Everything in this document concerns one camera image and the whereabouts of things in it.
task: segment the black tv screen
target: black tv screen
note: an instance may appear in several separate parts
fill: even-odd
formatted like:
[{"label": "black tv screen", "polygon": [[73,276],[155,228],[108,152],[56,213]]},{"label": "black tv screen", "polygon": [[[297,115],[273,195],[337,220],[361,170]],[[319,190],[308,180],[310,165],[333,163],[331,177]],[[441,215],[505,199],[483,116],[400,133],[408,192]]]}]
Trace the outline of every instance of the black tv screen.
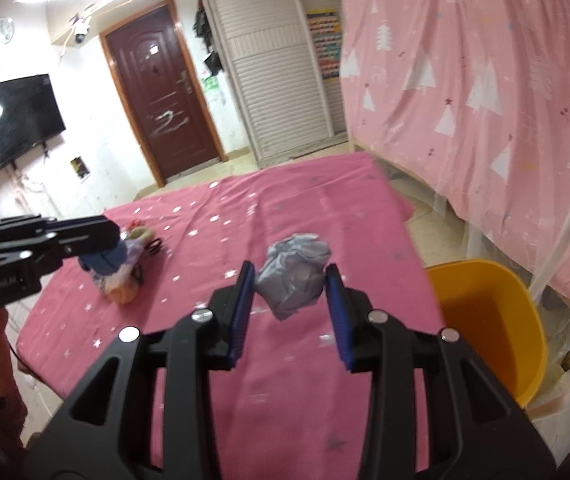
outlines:
[{"label": "black tv screen", "polygon": [[64,131],[49,75],[0,83],[0,170]]}]

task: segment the wooden door frame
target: wooden door frame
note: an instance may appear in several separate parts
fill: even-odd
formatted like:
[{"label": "wooden door frame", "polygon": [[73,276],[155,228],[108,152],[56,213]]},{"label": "wooden door frame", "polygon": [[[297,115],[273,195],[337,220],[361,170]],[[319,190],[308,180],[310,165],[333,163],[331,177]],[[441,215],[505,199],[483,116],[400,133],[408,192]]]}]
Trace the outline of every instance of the wooden door frame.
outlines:
[{"label": "wooden door frame", "polygon": [[176,38],[178,40],[178,47],[182,53],[182,57],[185,60],[185,65],[187,66],[187,72],[190,74],[191,86],[196,91],[196,97],[200,104],[200,108],[203,112],[205,117],[205,121],[207,123],[207,129],[209,131],[209,135],[211,139],[214,141],[214,146],[216,147],[216,152],[218,153],[218,157],[220,158],[220,162],[228,161],[228,157],[225,155],[225,151],[223,150],[222,143],[220,142],[220,137],[218,136],[218,130],[216,129],[216,125],[211,118],[209,113],[209,108],[207,108],[207,101],[205,100],[205,95],[203,94],[202,87],[200,86],[200,81],[198,80],[198,76],[196,75],[196,69],[194,68],[193,60],[191,59],[191,54],[189,49],[187,48],[187,43],[185,42],[185,37],[182,30],[182,23],[178,19],[178,12],[176,10],[176,3],[174,0],[163,0],[151,7],[147,7],[146,9],[140,10],[128,16],[124,20],[115,23],[111,27],[106,28],[104,31],[100,33],[100,44],[102,45],[102,50],[105,54],[105,58],[107,59],[107,64],[110,67],[111,78],[114,80],[114,85],[116,85],[116,91],[118,92],[118,97],[120,98],[120,102],[125,109],[125,114],[127,115],[127,119],[129,120],[129,124],[131,126],[134,135],[136,136],[136,140],[140,145],[140,149],[143,152],[143,156],[149,166],[149,169],[152,171],[152,175],[154,176],[154,180],[158,187],[164,187],[167,182],[162,176],[162,171],[160,169],[160,165],[156,160],[154,153],[152,152],[151,146],[147,141],[145,134],[143,133],[143,129],[138,123],[136,119],[136,115],[134,113],[134,109],[127,98],[127,94],[125,92],[125,86],[120,78],[120,74],[118,73],[118,67],[116,65],[116,60],[114,59],[113,53],[110,49],[109,43],[107,41],[107,36],[110,35],[115,30],[137,20],[138,18],[153,12],[154,10],[161,9],[162,7],[169,7],[169,14],[172,17],[172,22],[174,22],[174,33],[176,34]]}]

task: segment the yellow bucket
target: yellow bucket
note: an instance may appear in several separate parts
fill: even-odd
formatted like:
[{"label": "yellow bucket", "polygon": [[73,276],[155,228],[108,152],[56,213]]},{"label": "yellow bucket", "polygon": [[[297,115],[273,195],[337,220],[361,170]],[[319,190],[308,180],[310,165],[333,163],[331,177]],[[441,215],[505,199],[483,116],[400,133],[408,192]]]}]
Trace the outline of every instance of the yellow bucket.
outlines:
[{"label": "yellow bucket", "polygon": [[457,329],[521,406],[545,375],[543,327],[527,289],[509,269],[465,260],[427,269],[447,326]]}]

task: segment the security camera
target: security camera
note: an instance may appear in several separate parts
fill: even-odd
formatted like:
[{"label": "security camera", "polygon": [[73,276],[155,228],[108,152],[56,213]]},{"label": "security camera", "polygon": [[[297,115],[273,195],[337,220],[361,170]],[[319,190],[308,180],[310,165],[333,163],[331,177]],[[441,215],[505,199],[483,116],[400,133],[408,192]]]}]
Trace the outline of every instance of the security camera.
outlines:
[{"label": "security camera", "polygon": [[74,31],[74,41],[76,44],[81,44],[87,34],[89,33],[89,22],[92,20],[92,17],[89,16],[88,18],[81,18],[74,22],[72,25]]}]

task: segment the clock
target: clock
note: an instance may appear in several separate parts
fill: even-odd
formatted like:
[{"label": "clock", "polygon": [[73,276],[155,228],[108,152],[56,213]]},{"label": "clock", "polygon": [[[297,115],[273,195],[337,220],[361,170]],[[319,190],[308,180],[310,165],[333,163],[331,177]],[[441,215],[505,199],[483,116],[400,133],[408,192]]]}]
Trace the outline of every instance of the clock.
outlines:
[{"label": "clock", "polygon": [[14,37],[14,20],[0,18],[0,45],[6,45]]}]

